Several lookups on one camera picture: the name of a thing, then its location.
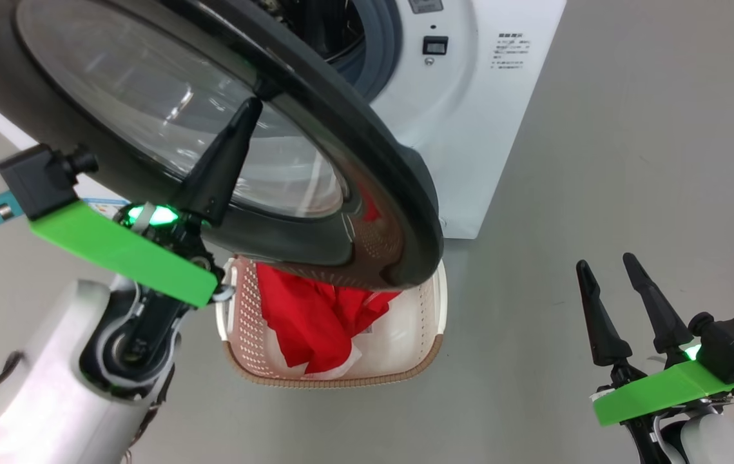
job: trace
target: red cloth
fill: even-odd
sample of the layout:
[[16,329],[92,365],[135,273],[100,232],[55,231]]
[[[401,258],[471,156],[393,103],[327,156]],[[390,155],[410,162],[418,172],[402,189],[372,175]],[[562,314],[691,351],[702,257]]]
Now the red cloth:
[[309,362],[307,374],[344,364],[352,350],[352,337],[387,313],[390,300],[398,295],[335,287],[265,264],[255,266],[261,315],[278,335],[287,366]]

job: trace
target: basket handle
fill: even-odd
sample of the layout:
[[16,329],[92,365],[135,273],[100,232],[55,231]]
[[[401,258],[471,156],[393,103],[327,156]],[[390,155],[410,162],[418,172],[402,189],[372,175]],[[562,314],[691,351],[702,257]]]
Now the basket handle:
[[447,328],[447,271],[444,269],[444,261],[438,264],[435,271],[436,277],[432,286],[438,295],[438,334],[444,335],[444,329]]
[[[233,266],[235,258],[229,258],[226,261],[226,265],[223,267],[226,271],[226,276],[229,277],[229,285],[231,287],[237,287],[238,285],[238,270]],[[217,332],[220,335],[220,339],[228,342],[229,336],[232,335],[232,330],[235,328],[235,297],[238,296],[237,291],[233,296],[229,297],[229,300],[215,305],[215,319],[217,321]]]

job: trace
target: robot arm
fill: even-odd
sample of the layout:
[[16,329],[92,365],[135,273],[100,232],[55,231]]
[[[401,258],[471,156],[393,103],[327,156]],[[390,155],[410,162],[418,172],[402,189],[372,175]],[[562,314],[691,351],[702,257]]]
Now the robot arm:
[[122,460],[172,363],[145,394],[131,398],[105,391],[81,369],[81,353],[106,315],[110,293],[98,282],[69,285],[0,385],[0,463]]
[[114,222],[90,211],[72,189],[95,169],[85,153],[39,145],[0,162],[11,191],[0,223],[22,211],[36,234],[119,274],[110,287],[66,288],[1,383],[0,464],[117,463],[140,437],[169,385],[184,318],[231,296],[200,231],[220,225],[261,109],[257,98],[241,105],[167,220],[152,205],[127,206]]
[[[721,414],[734,396],[734,319],[714,322],[702,313],[685,326],[635,256],[626,253],[624,264],[653,325],[653,345],[667,361],[663,372],[650,376],[629,364],[631,347],[606,313],[590,266],[580,261],[576,273],[593,361],[612,366],[612,383],[591,397],[599,423],[624,425],[641,464],[734,462],[734,422]],[[700,335],[697,353],[680,349]],[[682,414],[688,419],[661,427],[662,420]]]

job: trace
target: washing machine door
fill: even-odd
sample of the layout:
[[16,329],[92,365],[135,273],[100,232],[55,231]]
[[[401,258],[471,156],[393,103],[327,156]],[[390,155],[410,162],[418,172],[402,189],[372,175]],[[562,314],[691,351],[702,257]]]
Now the washing machine door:
[[222,226],[207,239],[335,285],[429,278],[429,172],[366,102],[251,0],[0,0],[0,112],[93,178],[168,203],[246,98],[264,101]]

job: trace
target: white laundry basket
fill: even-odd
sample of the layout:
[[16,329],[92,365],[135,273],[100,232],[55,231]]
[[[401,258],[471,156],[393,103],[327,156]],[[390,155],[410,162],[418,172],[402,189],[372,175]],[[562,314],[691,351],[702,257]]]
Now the white laundry basket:
[[362,356],[349,372],[336,380],[306,380],[302,379],[305,366],[287,366],[275,332],[261,317],[254,262],[230,260],[225,283],[237,289],[231,299],[215,308],[226,355],[245,379],[273,387],[347,388],[405,381],[435,359],[447,323],[447,277],[442,262],[429,281],[403,291],[367,333],[353,338]]

